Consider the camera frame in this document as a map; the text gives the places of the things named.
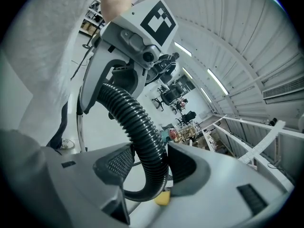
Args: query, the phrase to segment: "black and white square marker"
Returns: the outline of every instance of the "black and white square marker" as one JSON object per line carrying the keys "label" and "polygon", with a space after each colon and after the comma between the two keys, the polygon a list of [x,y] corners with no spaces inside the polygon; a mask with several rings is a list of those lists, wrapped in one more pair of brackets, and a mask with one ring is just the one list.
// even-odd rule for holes
{"label": "black and white square marker", "polygon": [[143,27],[161,46],[175,26],[176,24],[173,18],[162,1],[159,1],[154,6],[141,23],[141,27]]}

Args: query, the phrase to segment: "hand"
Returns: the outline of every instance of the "hand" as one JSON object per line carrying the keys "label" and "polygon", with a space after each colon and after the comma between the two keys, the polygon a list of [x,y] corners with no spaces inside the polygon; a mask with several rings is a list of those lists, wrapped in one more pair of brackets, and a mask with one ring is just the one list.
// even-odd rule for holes
{"label": "hand", "polygon": [[101,0],[101,14],[106,23],[115,19],[132,6],[132,0]]}

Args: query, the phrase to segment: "yellow object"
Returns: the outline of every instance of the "yellow object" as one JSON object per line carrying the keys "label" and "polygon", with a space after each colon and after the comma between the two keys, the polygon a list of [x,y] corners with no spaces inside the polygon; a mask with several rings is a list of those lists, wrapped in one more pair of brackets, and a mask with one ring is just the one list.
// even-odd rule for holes
{"label": "yellow object", "polygon": [[161,192],[154,201],[158,205],[168,205],[170,202],[170,191]]}

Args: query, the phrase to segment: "metal railing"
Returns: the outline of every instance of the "metal railing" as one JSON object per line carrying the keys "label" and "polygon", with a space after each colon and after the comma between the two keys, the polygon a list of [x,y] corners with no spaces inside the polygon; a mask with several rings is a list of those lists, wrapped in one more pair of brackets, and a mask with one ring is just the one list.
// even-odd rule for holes
{"label": "metal railing", "polygon": [[[228,129],[218,126],[226,122]],[[216,129],[230,153],[285,191],[292,191],[304,162],[304,134],[275,126],[221,116],[205,129]]]}

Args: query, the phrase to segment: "corrugated metal ceiling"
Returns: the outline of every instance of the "corrugated metal ceiling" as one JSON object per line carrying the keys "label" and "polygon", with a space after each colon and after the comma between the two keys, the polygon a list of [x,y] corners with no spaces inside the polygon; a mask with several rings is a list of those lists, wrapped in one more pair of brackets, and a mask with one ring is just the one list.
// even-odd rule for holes
{"label": "corrugated metal ceiling", "polygon": [[297,34],[275,1],[165,1],[179,24],[175,40],[192,53],[181,53],[180,64],[219,113],[268,118],[262,90],[304,73]]}

